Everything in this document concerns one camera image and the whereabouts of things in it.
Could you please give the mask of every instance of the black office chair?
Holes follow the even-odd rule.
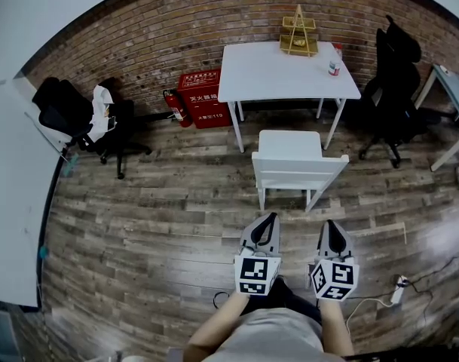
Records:
[[[114,130],[107,132],[95,143],[88,136],[92,128],[90,121],[93,116],[92,103],[85,99],[67,81],[57,78],[47,78],[35,93],[32,102],[40,109],[38,120],[40,124],[50,129],[61,131],[72,137],[71,144],[78,143],[81,150],[96,152],[100,155],[102,164],[106,164],[107,157],[117,153],[117,178],[123,179],[121,162],[126,148],[145,151],[150,154],[148,146],[132,143],[129,139],[137,128],[144,124],[133,117],[133,102],[116,100],[119,98],[115,92],[115,80],[106,80],[101,83],[112,95],[114,104],[109,107],[109,116],[115,116],[117,124]]]
[[[391,160],[398,168],[401,162],[397,146],[408,143],[414,136],[427,132],[428,124],[439,122],[417,110],[412,95],[420,84],[420,75],[414,63],[421,58],[420,45],[398,27],[390,16],[387,33],[377,31],[377,75],[365,87],[362,105],[366,119],[375,135],[360,150],[360,159],[366,158],[371,146],[383,139],[395,155]]]

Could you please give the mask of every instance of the white table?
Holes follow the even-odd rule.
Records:
[[[227,45],[222,58],[219,102],[227,102],[236,133],[237,144],[244,152],[236,104],[241,121],[244,120],[241,101],[319,98],[317,118],[325,98],[334,99],[338,111],[331,126],[324,149],[328,148],[346,99],[361,97],[347,67],[341,64],[339,76],[328,73],[329,61],[337,56],[333,45],[318,42],[314,57],[288,55],[280,50],[278,41]]]
[[[430,88],[432,87],[435,79],[438,78],[439,81],[442,83],[442,86],[447,91],[447,94],[450,96],[454,107],[457,109],[459,113],[459,75],[449,72],[449,74],[445,74],[440,66],[433,65],[432,72],[430,73],[427,82],[422,88],[420,95],[418,96],[417,100],[415,101],[415,107],[418,109],[422,102],[424,101],[425,97],[427,96]],[[430,169],[434,172],[439,167],[441,167],[452,155],[454,155],[459,150],[459,140],[447,151],[444,153],[442,157],[440,157],[431,167]]]

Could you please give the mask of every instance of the white cable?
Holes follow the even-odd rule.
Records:
[[[347,321],[344,323],[347,327],[347,330],[348,330],[348,335],[351,336],[351,333],[350,333],[350,329],[348,328],[348,322],[350,321],[351,317],[353,316],[353,314],[356,312],[356,310],[362,305],[362,303],[366,302],[367,300],[373,300],[375,302],[378,302],[378,303],[381,303],[382,305],[384,305],[385,307],[391,307],[393,305],[393,303],[390,303],[389,305],[388,304],[385,304],[383,303],[380,299],[375,299],[375,298],[366,298],[364,300],[362,300],[360,303],[358,303],[358,305],[356,306],[356,308],[351,312],[350,316],[348,317]]]

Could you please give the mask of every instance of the black pants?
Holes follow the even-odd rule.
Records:
[[[282,278],[276,278],[273,283],[273,287],[267,296],[251,295],[249,302],[241,315],[249,314],[260,308],[289,308],[290,310],[299,312],[316,322],[321,324],[321,313],[320,309],[315,305],[309,303],[309,301],[296,296],[289,288],[284,284]]]

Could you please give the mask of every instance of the brick wall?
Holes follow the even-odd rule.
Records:
[[[431,63],[459,72],[459,20],[430,0],[107,0],[70,23],[23,68],[38,87],[69,79],[86,97],[110,76],[138,115],[169,109],[162,90],[182,73],[221,66],[226,44],[279,39],[283,16],[301,4],[321,41],[344,45],[358,86],[375,74],[375,33],[386,14],[420,43],[422,81]]]

